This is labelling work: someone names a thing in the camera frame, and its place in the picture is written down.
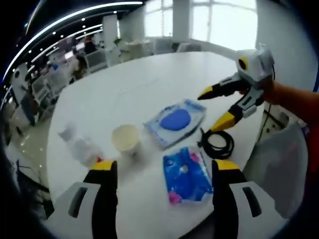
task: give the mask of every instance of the pink object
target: pink object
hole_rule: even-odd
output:
[[[168,198],[169,198],[170,203],[172,203],[172,204],[178,204],[181,202],[181,197],[176,192],[169,192]]]
[[[190,154],[190,158],[191,158],[194,162],[196,162],[196,163],[199,162],[199,158],[198,158],[198,156],[197,156],[196,153],[191,153],[191,154]]]

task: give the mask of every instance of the blue sponge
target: blue sponge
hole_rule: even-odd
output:
[[[190,123],[190,114],[187,110],[177,109],[173,113],[167,115],[160,121],[160,126],[164,129],[178,131]]]

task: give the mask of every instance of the paper cup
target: paper cup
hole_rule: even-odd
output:
[[[140,144],[139,131],[131,124],[119,126],[113,130],[112,142],[123,156],[135,156]]]

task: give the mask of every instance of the plastic bag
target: plastic bag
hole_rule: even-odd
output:
[[[95,163],[103,161],[102,151],[89,137],[78,134],[74,124],[68,123],[59,135],[67,144],[72,156],[84,166],[90,168]]]
[[[172,204],[183,200],[200,202],[213,189],[203,157],[196,147],[184,147],[163,157],[168,199]]]

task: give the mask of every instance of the white table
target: white table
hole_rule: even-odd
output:
[[[201,223],[212,211],[212,196],[199,205],[170,205],[162,157],[183,146],[196,145],[197,130],[176,146],[161,151],[143,127],[165,106],[182,99],[195,100],[209,85],[236,71],[235,62],[211,52],[156,55],[96,72],[63,90],[49,130],[47,173],[53,203],[74,182],[82,181],[87,168],[72,158],[58,132],[73,121],[90,136],[107,157],[117,156],[112,130],[125,123],[140,130],[146,160],[119,171],[117,233],[121,239],[176,239]],[[207,107],[201,126],[208,130],[240,98],[232,96],[201,101]],[[263,106],[228,130],[235,140],[231,160],[241,169],[258,136]],[[211,160],[206,158],[211,174]]]

